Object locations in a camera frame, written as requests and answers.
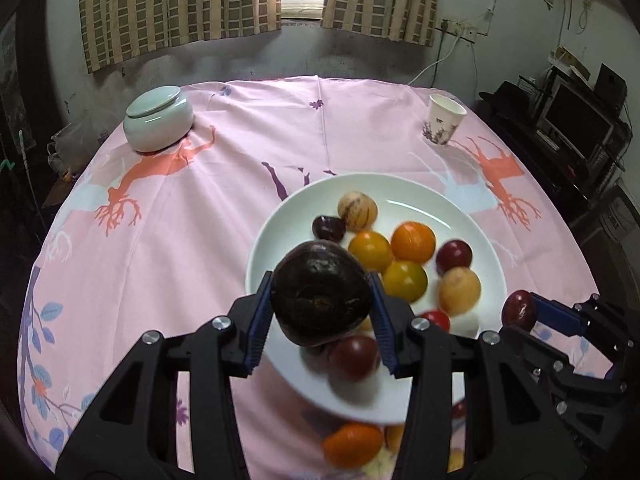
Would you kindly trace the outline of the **left checkered curtain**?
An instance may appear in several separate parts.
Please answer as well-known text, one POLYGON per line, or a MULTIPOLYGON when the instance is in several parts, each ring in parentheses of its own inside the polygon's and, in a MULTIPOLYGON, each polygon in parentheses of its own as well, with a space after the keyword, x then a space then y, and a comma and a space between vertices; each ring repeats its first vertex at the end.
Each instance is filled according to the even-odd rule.
POLYGON ((78 0, 87 72, 191 42, 281 28, 281 0, 78 0))

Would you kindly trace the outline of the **black computer monitor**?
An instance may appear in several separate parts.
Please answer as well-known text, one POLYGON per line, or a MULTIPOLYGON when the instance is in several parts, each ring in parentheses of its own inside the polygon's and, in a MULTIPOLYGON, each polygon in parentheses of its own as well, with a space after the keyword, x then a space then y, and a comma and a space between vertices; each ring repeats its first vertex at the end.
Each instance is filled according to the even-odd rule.
POLYGON ((541 125, 585 162, 608 140, 613 123, 567 82, 557 81, 541 115, 541 125))

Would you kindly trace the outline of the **wall power socket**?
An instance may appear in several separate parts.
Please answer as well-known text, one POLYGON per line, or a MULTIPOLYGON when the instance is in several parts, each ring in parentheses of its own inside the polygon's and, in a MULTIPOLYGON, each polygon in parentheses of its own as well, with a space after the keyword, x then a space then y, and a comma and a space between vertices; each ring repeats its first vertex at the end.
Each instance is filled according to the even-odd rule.
POLYGON ((456 20, 455 18, 442 18, 437 29, 444 35, 458 37, 470 44, 476 43, 477 27, 467 21, 456 20))

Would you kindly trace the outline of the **dark red plum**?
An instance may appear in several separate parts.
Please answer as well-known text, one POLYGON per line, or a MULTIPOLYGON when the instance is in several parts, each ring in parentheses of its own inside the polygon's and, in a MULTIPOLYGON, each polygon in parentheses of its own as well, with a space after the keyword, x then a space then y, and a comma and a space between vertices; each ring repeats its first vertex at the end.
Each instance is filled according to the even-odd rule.
POLYGON ((516 326, 530 332, 537 322, 537 307, 533 296, 524 289, 512 292, 503 304, 501 322, 503 326, 516 326))
POLYGON ((447 240, 436 254, 436 271, 444 275, 454 268, 469 268, 473 260, 471 247, 464 240, 447 240))
POLYGON ((331 347, 328 361, 337 377, 349 382, 361 382, 380 365, 378 345, 368 336, 345 337, 331 347))

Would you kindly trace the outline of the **tan pear on cloth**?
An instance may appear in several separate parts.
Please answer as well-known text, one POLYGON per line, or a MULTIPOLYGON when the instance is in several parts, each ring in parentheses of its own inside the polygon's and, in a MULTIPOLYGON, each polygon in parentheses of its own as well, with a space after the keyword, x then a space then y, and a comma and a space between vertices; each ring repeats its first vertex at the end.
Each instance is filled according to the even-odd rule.
POLYGON ((390 425, 384 429, 386 448, 393 454, 397 455, 401 447, 402 437, 404 436, 405 425, 390 425))

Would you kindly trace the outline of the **celadon lidded jar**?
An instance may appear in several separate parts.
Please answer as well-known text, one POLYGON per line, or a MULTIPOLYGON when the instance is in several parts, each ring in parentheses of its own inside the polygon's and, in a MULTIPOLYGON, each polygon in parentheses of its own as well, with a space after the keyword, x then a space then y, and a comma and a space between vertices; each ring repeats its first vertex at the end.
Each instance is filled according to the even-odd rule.
POLYGON ((180 141, 194 123, 193 108, 177 86, 144 92, 126 109, 122 128, 130 146, 139 153, 154 153, 180 141))

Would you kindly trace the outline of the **red cherry tomato on plate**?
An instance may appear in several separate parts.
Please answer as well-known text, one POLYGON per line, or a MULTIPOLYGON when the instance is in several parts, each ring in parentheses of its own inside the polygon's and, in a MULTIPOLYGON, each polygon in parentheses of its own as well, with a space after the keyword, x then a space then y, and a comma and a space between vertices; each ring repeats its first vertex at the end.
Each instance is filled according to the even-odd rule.
POLYGON ((428 322, 440 327, 444 332, 450 332, 450 318, 442 310, 429 310, 420 314, 421 318, 426 318, 428 322))

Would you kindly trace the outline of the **small tan longan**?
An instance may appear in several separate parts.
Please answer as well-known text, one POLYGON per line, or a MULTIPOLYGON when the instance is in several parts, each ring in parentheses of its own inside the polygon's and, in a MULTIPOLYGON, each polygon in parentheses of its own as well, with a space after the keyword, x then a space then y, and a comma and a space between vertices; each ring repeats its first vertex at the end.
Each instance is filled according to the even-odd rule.
POLYGON ((448 472, 462 469, 464 466, 464 451, 462 448, 452 448, 449 454, 448 472))

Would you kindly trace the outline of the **greenish yellow tomato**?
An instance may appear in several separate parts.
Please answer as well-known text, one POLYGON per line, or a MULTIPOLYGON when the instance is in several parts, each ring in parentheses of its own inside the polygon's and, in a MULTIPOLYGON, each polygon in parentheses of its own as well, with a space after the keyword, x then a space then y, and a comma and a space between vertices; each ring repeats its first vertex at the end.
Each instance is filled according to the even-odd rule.
POLYGON ((424 296, 428 278, 423 266, 412 261, 396 260, 382 274, 387 296, 400 298, 413 304, 424 296))

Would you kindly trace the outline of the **orange fruit on plate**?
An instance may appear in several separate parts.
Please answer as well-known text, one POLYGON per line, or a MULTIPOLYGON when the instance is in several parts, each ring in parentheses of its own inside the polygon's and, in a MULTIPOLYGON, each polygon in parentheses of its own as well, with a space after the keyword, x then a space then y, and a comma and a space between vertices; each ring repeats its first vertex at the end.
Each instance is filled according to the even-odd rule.
POLYGON ((436 236, 426 224, 407 221, 393 232, 390 247, 398 260, 425 264, 434 256, 436 236))

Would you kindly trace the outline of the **large dark purple fruit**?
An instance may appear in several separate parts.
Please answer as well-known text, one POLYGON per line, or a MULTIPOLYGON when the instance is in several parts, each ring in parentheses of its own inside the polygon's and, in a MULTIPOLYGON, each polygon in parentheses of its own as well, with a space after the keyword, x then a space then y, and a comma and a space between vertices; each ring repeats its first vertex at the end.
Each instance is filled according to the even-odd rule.
POLYGON ((299 347, 356 330, 374 304, 369 274, 342 246, 303 242, 272 272, 270 302, 282 332, 299 347))

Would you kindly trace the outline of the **large orange mandarin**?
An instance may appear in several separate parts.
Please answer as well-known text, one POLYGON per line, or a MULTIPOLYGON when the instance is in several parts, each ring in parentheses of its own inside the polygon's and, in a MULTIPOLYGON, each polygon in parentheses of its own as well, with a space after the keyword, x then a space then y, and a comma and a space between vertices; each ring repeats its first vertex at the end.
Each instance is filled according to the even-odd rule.
POLYGON ((375 459, 384 444, 378 426, 349 422, 322 441, 324 459, 341 469, 358 469, 375 459))

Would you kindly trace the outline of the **yellow orange citrus fruit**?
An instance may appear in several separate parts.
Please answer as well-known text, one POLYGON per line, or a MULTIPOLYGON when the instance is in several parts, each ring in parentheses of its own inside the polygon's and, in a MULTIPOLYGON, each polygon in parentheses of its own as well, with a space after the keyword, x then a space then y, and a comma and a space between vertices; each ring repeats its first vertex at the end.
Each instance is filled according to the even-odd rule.
POLYGON ((375 231, 359 232, 347 250, 369 272, 383 272, 394 261, 390 242, 375 231))

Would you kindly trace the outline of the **white paper cup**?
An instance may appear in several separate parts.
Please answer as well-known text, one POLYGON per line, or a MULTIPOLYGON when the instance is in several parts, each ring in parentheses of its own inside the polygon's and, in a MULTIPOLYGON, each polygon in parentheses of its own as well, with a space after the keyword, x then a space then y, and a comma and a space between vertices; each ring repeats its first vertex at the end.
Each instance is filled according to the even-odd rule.
POLYGON ((423 128, 424 136, 436 145, 447 144, 466 114, 466 108, 457 101, 439 93, 430 94, 423 128))

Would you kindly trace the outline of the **small dark purple plum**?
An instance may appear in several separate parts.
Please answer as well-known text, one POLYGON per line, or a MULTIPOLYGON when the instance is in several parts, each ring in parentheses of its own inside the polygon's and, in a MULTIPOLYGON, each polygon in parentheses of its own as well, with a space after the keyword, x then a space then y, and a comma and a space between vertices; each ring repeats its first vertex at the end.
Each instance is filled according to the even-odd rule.
POLYGON ((312 222, 312 232, 317 240, 339 243, 345 236, 346 223, 342 218, 318 216, 312 222))

